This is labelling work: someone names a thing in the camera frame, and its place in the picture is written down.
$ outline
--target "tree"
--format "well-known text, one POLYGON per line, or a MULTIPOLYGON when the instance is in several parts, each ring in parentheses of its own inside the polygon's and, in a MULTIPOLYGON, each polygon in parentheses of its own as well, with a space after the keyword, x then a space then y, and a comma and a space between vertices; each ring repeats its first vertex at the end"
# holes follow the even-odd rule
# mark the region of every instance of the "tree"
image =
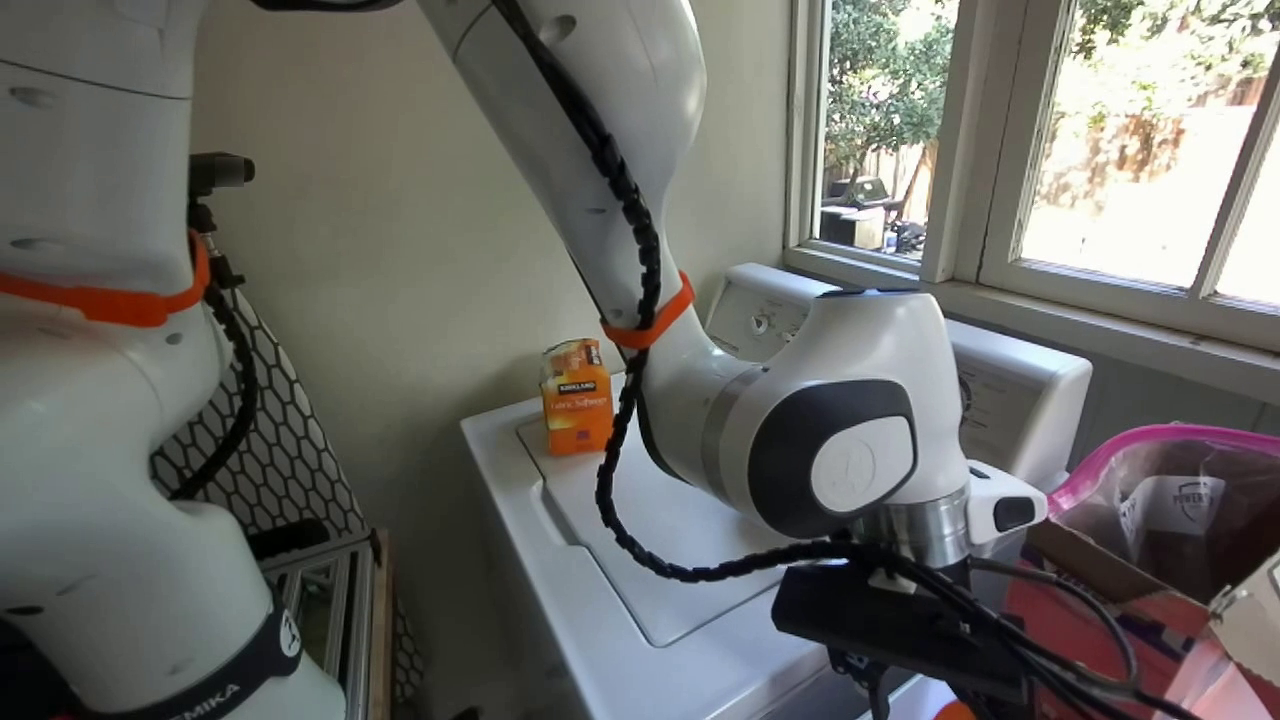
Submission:
POLYGON ((871 153, 930 143, 947 65, 951 17, 942 0, 833 0, 826 178, 857 182, 871 153))
POLYGON ((1280 29, 1280 0, 1081 5, 1042 166, 1050 205, 1103 205, 1110 182, 1176 170, 1195 110, 1248 105, 1280 29))

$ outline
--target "window frame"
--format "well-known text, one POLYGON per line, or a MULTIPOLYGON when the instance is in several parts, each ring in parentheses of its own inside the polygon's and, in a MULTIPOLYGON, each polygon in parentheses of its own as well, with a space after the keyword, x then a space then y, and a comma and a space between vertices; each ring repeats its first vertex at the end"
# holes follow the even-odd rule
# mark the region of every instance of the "window frame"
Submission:
POLYGON ((1232 229, 1280 121, 1280 51, 1248 129, 1230 201, 1187 297, 1151 285, 1110 285, 1089 272, 1013 261, 1024 220, 1036 118, 1052 94, 1052 59, 1076 0, 962 0, 942 160, 922 270, 815 241, 822 121, 826 121, 826 5, 795 5, 788 244, 784 265, 852 288, 931 288, 951 317, 1015 328, 1258 396, 1280 372, 1280 313, 1224 301, 1232 229))

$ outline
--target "gray wall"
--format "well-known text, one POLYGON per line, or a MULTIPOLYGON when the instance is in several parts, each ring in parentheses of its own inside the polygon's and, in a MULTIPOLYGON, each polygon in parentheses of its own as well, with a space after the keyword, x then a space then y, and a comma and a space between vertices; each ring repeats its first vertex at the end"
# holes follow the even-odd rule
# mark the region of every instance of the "gray wall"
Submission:
MULTIPOLYGON (((669 238, 710 297, 728 265, 779 258, 788 5, 699 0, 695 17, 714 87, 669 238)), ((196 70, 196 149, 262 166, 222 191, 222 241, 395 533, 434 703, 502 708, 486 504, 458 425, 531 396, 535 353, 598 333, 598 313, 417 5, 262 17, 222 0, 196 70)))
POLYGON ((1280 407, 1098 358, 1076 462, 1132 425, 1230 425, 1280 432, 1280 407))

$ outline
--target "black cord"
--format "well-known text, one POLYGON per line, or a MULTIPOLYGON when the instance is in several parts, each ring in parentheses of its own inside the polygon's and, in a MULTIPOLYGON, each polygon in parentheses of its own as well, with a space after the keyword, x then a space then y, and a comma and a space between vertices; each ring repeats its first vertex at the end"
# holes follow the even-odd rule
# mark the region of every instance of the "black cord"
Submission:
POLYGON ((1085 690, 1065 657, 1024 640, 1022 628, 1013 628, 993 607, 977 604, 966 587, 955 587, 947 578, 922 570, 905 555, 882 555, 895 578, 930 587, 936 601, 945 601, 977 636, 993 640, 998 654, 1003 654, 1013 664, 1022 664, 1031 682, 1042 682, 1052 697, 1060 697, 1081 718, 1110 718, 1123 720, 1127 714, 1099 699, 1094 690, 1085 690))
POLYGON ((207 313, 217 317, 217 323, 228 333, 232 341, 232 358, 237 358, 237 386, 240 386, 240 407, 232 428, 225 432, 225 441, 204 455, 204 465, 180 479, 180 487, 172 491, 172 501, 196 501, 217 473, 237 455, 237 449, 250 441, 255 407, 262 407, 262 378, 255 378, 255 358, 251 358, 251 341, 228 301, 225 288, 207 285, 204 292, 207 313))
POLYGON ((1065 697, 1060 690, 1067 690, 1076 699, 1085 703, 1099 703, 1098 693, 1111 693, 1111 697, 1127 697, 1135 703, 1149 703, 1149 708, 1161 708, 1176 720, 1194 720, 1187 708, 1182 703, 1168 703, 1135 685, 1118 685, 1118 682, 1103 682, 1103 675, 1094 675, 1085 671, 1081 664, 1031 643, 1022 628, 1013 628, 1003 616, 989 613, 984 604, 977 604, 967 593, 962 593, 951 582, 930 571, 930 570, 914 570, 914 565, 902 565, 902 571, 907 582, 918 582, 922 587, 930 587, 931 597, 942 597, 945 604, 951 604, 966 621, 981 626, 984 633, 993 633, 1001 643, 1013 643, 1015 657, 1031 659, 1031 675, 1036 682, 1050 682, 1050 690, 1057 690, 1057 697, 1065 697))
POLYGON ((883 693, 887 664, 882 664, 882 659, 857 664, 840 649, 827 649, 827 659, 840 675, 848 675, 863 690, 871 720, 887 720, 887 693, 883 693))
MULTIPOLYGON (((556 94, 569 125, 575 129, 575 138, 589 143, 598 172, 609 182, 609 191, 616 195, 616 205, 624 209, 624 220, 634 226, 635 249, 642 249, 642 333, 652 328, 655 317, 655 301, 660 301, 660 232, 655 220, 643 205, 642 183, 634 182, 630 160, 622 157, 614 133, 605 129, 599 114, 592 110, 592 99, 575 87, 575 79, 560 70, 560 59, 542 44, 535 29, 527 26, 526 9, 517 0, 495 0, 493 5, 508 29, 517 33, 517 40, 526 44, 526 51, 531 56, 531 65, 542 70, 542 77, 549 79, 549 87, 556 94)), ((771 549, 771 552, 757 552, 757 555, 742 555, 728 565, 714 565, 714 570, 685 570, 685 565, 669 565, 664 555, 650 552, 616 517, 614 504, 614 479, 616 479, 616 465, 634 428, 642 401, 642 386, 643 386, 643 367, 650 367, 650 348, 630 358, 630 381, 622 388, 622 407, 614 418, 614 438, 605 449, 605 465, 598 473, 598 507, 605 527, 616 535, 616 544, 650 571, 669 578, 669 582, 685 582, 685 585, 718 585, 718 582, 733 582, 733 578, 750 578, 750 571, 763 571, 763 570, 779 570, 779 565, 795 565, 795 561, 833 561, 843 555, 833 544, 788 544, 788 549, 771 549)))
POLYGON ((1085 607, 1103 626, 1103 633, 1111 636, 1111 643, 1118 643, 1118 654, 1121 654, 1123 682, 1111 682, 1111 685, 1139 690, 1139 668, 1135 668, 1135 657, 1132 657, 1132 643, 1127 643, 1123 628, 1121 628, 1118 616, 1111 616, 1098 597, 1089 597, 1081 585, 1071 585, 1071 582, 1065 582, 1065 578, 1036 571, 1036 570, 998 565, 998 561, 984 561, 984 555, 971 555, 967 570, 993 571, 993 578, 1015 578, 1015 582, 1029 582, 1029 585, 1050 585, 1050 587, 1071 597, 1076 604, 1085 604, 1085 607))

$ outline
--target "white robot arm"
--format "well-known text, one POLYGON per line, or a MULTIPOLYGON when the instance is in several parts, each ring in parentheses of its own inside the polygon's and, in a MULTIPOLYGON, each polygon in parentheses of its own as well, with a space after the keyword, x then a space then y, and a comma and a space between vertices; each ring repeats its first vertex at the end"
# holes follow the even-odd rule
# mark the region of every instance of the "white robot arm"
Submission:
MULTIPOLYGON (((421 5, 556 220, 599 321, 635 328, 635 229, 572 114, 599 121, 660 216, 706 99, 687 0, 421 5), (564 105, 543 65, 589 110, 564 105)), ((679 308, 669 244, 655 258, 660 308, 679 308)), ((771 366, 725 358, 695 313, 679 313, 643 348, 642 425, 655 465, 788 535, 848 533, 863 507, 883 504, 905 549, 942 570, 1046 517, 1046 501, 1013 479, 967 491, 955 360, 926 292, 827 297, 771 366)))
POLYGON ((96 718, 343 718, 212 504, 149 455, 225 358, 189 249, 204 0, 0 5, 0 616, 96 718))

